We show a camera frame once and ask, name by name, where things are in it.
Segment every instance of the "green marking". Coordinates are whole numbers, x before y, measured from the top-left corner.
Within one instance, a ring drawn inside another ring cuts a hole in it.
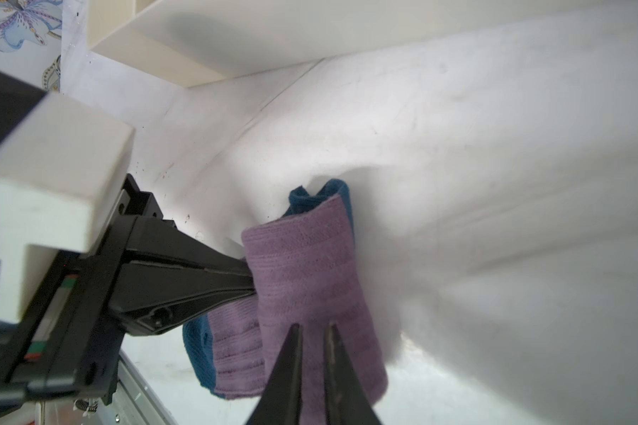
[[[45,351],[46,344],[47,341],[32,341],[30,343],[30,347],[28,347],[28,351],[26,352],[26,354],[42,353]]]
[[[75,285],[76,277],[65,277],[62,281],[62,288],[72,288]]]

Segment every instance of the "fabric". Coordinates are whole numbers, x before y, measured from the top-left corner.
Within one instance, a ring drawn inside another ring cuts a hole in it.
[[[346,207],[336,194],[310,212],[245,230],[258,293],[265,376],[293,323],[303,326],[302,424],[325,423],[324,331],[337,322],[369,402],[387,388],[374,324],[357,277]]]
[[[292,323],[303,331],[303,424],[324,423],[323,332],[338,323],[366,397],[387,387],[382,354],[357,277],[352,206],[345,182],[314,196],[298,187],[282,218],[242,234],[258,296],[230,302],[183,327],[196,377],[216,396],[264,390]]]

